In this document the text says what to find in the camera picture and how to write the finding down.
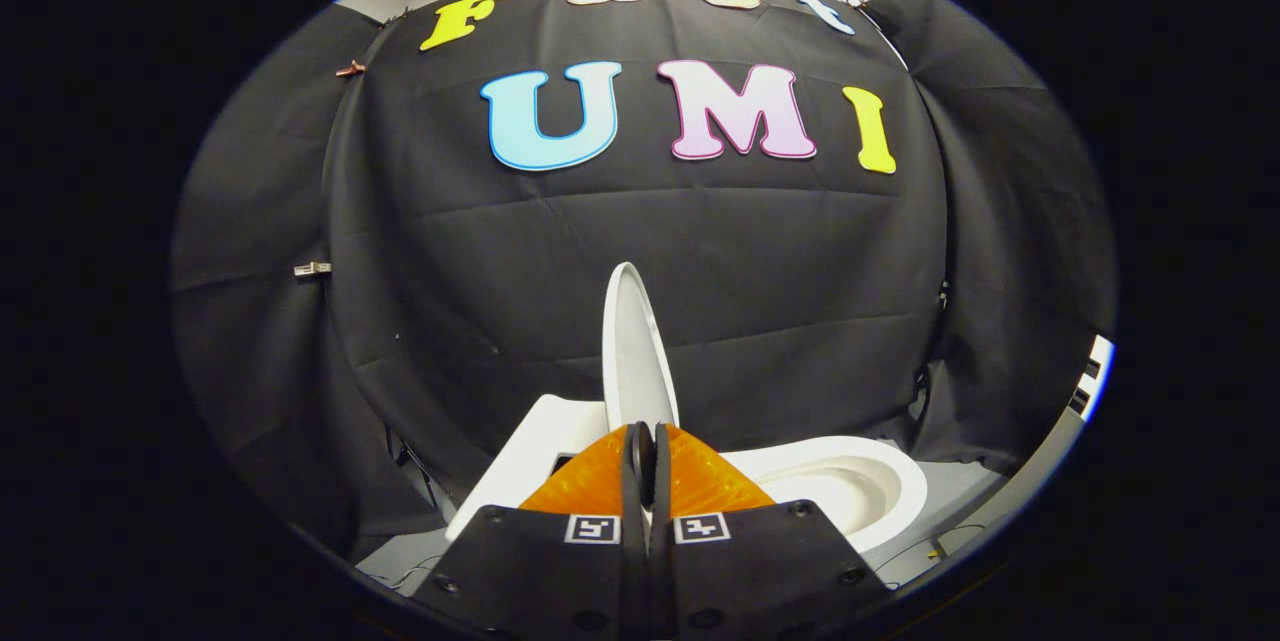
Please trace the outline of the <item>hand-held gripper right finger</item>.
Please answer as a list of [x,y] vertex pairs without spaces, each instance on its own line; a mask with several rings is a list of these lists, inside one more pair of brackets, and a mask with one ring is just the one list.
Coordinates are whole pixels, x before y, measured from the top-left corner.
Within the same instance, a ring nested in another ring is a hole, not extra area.
[[659,640],[832,640],[884,610],[888,587],[809,499],[694,512],[684,482],[724,462],[658,423],[648,633]]

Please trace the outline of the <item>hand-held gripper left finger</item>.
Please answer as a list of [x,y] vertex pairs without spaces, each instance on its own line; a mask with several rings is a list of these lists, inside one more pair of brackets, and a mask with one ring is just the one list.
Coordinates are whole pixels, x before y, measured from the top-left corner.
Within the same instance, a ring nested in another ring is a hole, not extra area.
[[648,423],[626,423],[591,487],[600,514],[481,505],[413,600],[483,640],[646,640]]

